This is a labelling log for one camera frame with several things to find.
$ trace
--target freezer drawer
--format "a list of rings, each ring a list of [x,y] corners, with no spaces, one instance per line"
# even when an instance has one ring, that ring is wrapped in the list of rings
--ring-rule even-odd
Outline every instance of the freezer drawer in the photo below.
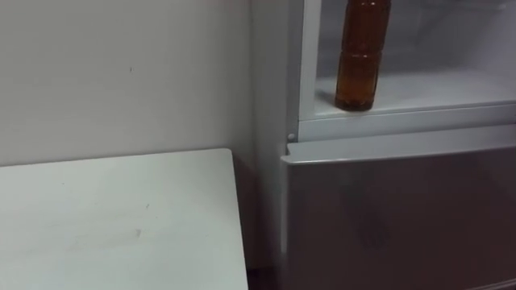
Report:
[[[516,285],[515,125],[290,144],[283,161],[285,289]]]
[[[450,155],[516,147],[516,125],[291,143],[287,164],[326,164]]]

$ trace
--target white wall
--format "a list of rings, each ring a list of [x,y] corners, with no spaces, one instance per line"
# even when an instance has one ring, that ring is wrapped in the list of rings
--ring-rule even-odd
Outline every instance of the white wall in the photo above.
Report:
[[[252,190],[249,25],[244,0],[2,0],[0,165],[229,147]]]

